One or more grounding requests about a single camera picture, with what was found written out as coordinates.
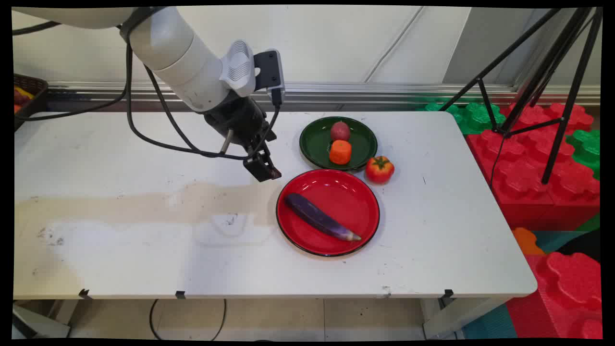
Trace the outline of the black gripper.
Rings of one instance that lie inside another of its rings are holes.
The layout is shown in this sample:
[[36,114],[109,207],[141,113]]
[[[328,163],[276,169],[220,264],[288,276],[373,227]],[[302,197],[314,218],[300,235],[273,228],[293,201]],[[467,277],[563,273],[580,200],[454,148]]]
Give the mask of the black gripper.
[[[220,105],[204,112],[204,119],[224,137],[221,155],[226,154],[231,144],[255,150],[262,140],[270,142],[277,138],[267,121],[267,113],[251,97],[229,93]],[[279,179],[282,175],[272,163],[266,142],[250,158],[243,160],[244,168],[259,182]]]

